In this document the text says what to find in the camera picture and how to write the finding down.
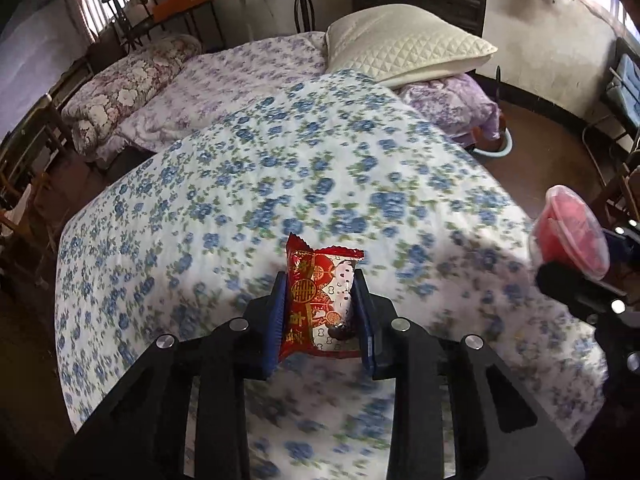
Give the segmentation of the wooden chair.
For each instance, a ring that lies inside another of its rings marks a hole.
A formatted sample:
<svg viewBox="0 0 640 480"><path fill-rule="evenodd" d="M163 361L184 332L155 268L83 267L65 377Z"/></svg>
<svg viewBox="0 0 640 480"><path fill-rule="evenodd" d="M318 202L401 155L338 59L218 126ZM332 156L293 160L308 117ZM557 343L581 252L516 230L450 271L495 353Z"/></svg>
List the wooden chair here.
<svg viewBox="0 0 640 480"><path fill-rule="evenodd" d="M47 173L52 162L74 151L70 128L47 93L1 141L1 262L42 289L49 288L43 270L55 259L62 226L46 218L38 195L53 188ZM32 270L8 255L18 242L37 254Z"/></svg>

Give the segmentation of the black metal chair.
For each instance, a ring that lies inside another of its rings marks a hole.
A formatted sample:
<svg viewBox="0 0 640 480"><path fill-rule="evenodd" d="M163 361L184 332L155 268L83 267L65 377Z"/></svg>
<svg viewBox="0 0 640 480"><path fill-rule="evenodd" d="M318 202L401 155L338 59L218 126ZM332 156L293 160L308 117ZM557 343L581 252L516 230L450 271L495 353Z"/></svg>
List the black metal chair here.
<svg viewBox="0 0 640 480"><path fill-rule="evenodd" d="M101 0L101 2L113 11L127 52L142 47L144 38L151 40L151 32L157 26L153 10L158 0Z"/></svg>

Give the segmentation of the clear cup with red contents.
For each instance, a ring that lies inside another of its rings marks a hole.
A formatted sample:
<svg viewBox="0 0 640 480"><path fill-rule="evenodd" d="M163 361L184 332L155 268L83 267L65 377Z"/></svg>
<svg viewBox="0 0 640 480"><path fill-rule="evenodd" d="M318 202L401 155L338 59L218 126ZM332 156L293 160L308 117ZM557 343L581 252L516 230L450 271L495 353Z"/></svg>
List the clear cup with red contents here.
<svg viewBox="0 0 640 480"><path fill-rule="evenodd" d="M582 198L565 185L546 192L544 209L528 238L535 266L556 262L582 272L595 281L610 268L608 243L596 216Z"/></svg>

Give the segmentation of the blue floral bed quilt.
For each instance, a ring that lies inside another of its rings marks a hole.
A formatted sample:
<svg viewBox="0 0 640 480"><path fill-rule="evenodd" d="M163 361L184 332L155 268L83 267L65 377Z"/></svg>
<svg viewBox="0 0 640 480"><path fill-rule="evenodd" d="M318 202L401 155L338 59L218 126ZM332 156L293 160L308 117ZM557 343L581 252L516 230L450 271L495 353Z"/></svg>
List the blue floral bed quilt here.
<svg viewBox="0 0 640 480"><path fill-rule="evenodd" d="M261 98L108 186L58 248L54 331L76 478L142 479L134 411L86 440L99 404L160 335L240 316L285 244L357 248L374 294L449 340L480 336L576 444L603 403L592 328L535 285L526 213L390 90L345 70Z"/></svg>

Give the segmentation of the white quilted pillow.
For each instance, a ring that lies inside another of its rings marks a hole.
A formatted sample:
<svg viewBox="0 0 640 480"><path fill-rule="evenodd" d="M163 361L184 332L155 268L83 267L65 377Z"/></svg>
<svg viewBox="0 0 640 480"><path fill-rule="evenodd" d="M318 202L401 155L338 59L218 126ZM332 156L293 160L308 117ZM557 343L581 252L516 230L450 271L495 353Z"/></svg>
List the white quilted pillow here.
<svg viewBox="0 0 640 480"><path fill-rule="evenodd" d="M356 70L379 84L405 84L472 72L498 48L410 4L361 10L332 23L326 31L326 70Z"/></svg>

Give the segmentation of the folded maroon floral duvet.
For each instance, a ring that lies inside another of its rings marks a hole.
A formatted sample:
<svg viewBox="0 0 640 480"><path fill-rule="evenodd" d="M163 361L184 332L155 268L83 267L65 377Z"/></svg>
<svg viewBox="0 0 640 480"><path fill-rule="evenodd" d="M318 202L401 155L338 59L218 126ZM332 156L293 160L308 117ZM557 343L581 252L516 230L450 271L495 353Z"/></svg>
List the folded maroon floral duvet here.
<svg viewBox="0 0 640 480"><path fill-rule="evenodd" d="M61 112L76 151L99 158L99 148L116 128L164 90L190 58L201 53L201 43L191 35L163 36L94 75Z"/></svg>

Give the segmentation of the teal wash basin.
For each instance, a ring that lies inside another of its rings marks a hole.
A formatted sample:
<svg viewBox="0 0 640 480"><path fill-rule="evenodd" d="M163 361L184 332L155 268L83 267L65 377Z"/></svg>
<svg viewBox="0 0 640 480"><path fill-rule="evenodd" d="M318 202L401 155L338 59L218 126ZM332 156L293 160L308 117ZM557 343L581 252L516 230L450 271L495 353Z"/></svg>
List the teal wash basin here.
<svg viewBox="0 0 640 480"><path fill-rule="evenodd" d="M506 116L503 113L498 118L498 132L488 138L484 130L475 127L471 130L473 144L471 152L488 158L503 158L508 156L513 148L513 139L508 126Z"/></svg>

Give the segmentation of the red candy wrapper packet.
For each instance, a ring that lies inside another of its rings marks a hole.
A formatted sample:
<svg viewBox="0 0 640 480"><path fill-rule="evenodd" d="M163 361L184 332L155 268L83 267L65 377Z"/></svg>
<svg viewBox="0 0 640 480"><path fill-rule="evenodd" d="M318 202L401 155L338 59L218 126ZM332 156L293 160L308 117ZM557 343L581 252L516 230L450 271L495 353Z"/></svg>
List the red candy wrapper packet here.
<svg viewBox="0 0 640 480"><path fill-rule="evenodd" d="M294 353L332 359L358 356L352 285L363 258L361 249L314 249L294 233L288 237L281 360Z"/></svg>

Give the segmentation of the purple floral bed sheet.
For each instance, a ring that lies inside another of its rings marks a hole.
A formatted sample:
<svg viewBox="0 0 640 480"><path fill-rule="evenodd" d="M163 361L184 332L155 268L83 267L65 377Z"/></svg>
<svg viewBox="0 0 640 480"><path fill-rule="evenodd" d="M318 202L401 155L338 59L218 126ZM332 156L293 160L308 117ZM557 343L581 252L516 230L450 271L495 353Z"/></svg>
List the purple floral bed sheet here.
<svg viewBox="0 0 640 480"><path fill-rule="evenodd" d="M329 73L327 60L326 32L268 38L194 56L164 90L116 128L99 148L100 157L110 159L127 146L158 152L240 108ZM463 146L473 144L475 127L488 138L498 132L500 107L469 73L392 90Z"/></svg>

